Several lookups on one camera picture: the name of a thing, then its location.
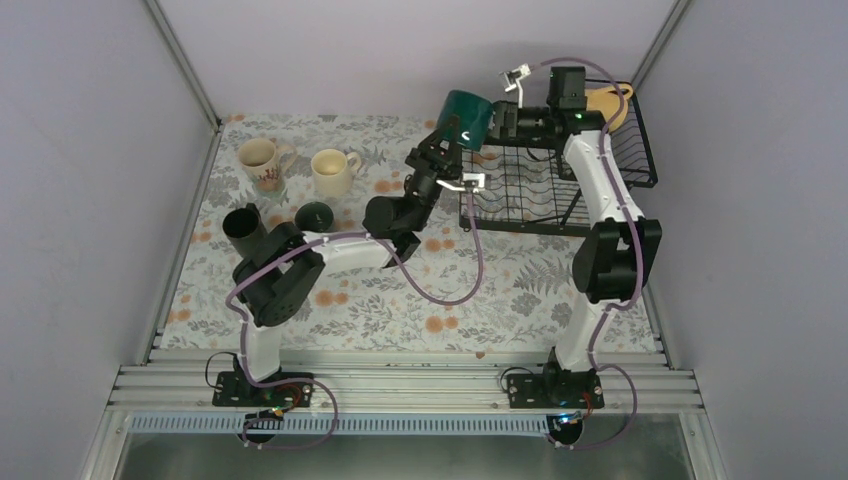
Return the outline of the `teal green mug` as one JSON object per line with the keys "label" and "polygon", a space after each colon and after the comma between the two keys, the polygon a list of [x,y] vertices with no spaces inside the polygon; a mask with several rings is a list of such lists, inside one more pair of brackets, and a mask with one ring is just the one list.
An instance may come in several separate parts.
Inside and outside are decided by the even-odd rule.
{"label": "teal green mug", "polygon": [[472,151],[480,151],[485,143],[493,117],[493,103],[479,95],[451,90],[440,111],[436,129],[451,115],[460,117],[458,144]]}

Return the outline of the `yellow mug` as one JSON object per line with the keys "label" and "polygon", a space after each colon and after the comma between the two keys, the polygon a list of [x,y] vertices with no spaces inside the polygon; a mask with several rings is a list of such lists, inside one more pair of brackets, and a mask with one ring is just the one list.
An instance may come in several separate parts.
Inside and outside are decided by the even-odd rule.
{"label": "yellow mug", "polygon": [[629,83],[612,84],[600,88],[587,89],[587,107],[589,111],[599,111],[609,123],[610,133],[619,129],[628,115],[628,102],[633,96],[633,87]]}

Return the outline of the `short cream mug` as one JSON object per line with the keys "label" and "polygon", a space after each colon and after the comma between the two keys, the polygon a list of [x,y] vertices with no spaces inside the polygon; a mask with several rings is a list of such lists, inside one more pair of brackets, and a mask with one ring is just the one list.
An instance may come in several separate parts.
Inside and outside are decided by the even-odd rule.
{"label": "short cream mug", "polygon": [[357,152],[344,153],[335,149],[317,152],[310,161],[315,190],[331,198],[346,194],[361,165],[362,157]]}

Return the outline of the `dark grey mug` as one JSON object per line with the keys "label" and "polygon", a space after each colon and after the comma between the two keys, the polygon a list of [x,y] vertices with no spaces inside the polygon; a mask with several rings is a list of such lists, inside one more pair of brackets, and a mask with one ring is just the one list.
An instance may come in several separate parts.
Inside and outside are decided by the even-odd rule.
{"label": "dark grey mug", "polygon": [[315,201],[297,210],[294,223],[304,232],[330,232],[334,228],[335,215],[327,204]]}

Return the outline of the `tall floral cream mug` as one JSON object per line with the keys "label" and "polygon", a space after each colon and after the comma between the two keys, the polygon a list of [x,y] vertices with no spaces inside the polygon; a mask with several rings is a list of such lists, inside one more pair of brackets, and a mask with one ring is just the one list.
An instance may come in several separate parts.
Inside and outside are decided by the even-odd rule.
{"label": "tall floral cream mug", "polygon": [[253,138],[238,148],[236,157],[259,193],[277,195],[285,190],[286,172],[297,160],[298,152],[291,144]]}

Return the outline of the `matte black mug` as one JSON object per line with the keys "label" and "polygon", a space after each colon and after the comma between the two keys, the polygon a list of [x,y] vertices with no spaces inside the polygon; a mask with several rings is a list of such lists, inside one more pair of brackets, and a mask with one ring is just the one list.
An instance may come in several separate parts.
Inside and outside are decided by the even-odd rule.
{"label": "matte black mug", "polygon": [[230,211],[223,219],[222,230],[242,259],[250,258],[268,235],[255,203]]}

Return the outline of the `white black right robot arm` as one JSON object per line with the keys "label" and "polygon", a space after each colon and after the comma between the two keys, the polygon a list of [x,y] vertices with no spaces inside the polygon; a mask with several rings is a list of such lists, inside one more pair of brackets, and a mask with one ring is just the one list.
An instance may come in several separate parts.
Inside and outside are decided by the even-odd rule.
{"label": "white black right robot arm", "polygon": [[610,127],[624,113],[624,94],[613,83],[613,113],[592,110],[585,76],[582,67],[553,61],[545,106],[496,102],[487,137],[493,145],[553,151],[559,168],[577,181],[590,223],[572,259],[580,295],[563,338],[540,373],[506,374],[513,409],[603,407],[596,343],[609,318],[638,300],[662,236],[659,222],[645,218],[633,201],[614,160]]}

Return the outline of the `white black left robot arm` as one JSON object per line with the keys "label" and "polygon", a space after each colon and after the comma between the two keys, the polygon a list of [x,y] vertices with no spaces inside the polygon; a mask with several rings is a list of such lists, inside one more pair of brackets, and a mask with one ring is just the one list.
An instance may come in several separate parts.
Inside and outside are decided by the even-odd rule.
{"label": "white black left robot arm", "polygon": [[407,269],[442,191],[462,189],[465,136],[449,115],[412,148],[413,170],[401,196],[376,196],[366,205],[360,231],[304,232],[282,223],[262,237],[233,271],[225,305],[241,317],[238,390],[255,405],[270,402],[287,384],[280,367],[282,326],[308,299],[325,273],[362,268]]}

